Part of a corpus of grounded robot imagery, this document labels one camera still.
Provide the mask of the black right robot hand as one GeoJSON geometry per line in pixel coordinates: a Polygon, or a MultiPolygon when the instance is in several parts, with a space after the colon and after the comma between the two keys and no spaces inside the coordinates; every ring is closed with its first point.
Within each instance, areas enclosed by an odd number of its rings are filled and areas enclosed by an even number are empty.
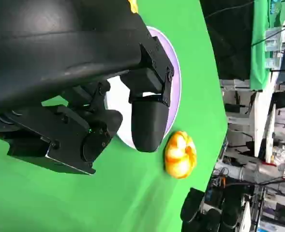
{"type": "Polygon", "coordinates": [[[236,232],[240,226],[241,195],[228,189],[205,192],[191,188],[181,208],[182,232],[236,232]]]}

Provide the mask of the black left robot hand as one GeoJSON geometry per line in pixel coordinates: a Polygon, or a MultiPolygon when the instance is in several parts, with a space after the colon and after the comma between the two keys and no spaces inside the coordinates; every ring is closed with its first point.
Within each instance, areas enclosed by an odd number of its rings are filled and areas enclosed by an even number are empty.
{"type": "Polygon", "coordinates": [[[92,165],[123,117],[109,78],[129,88],[138,151],[160,146],[174,67],[128,0],[0,0],[0,139],[8,155],[60,173],[92,165]]]}

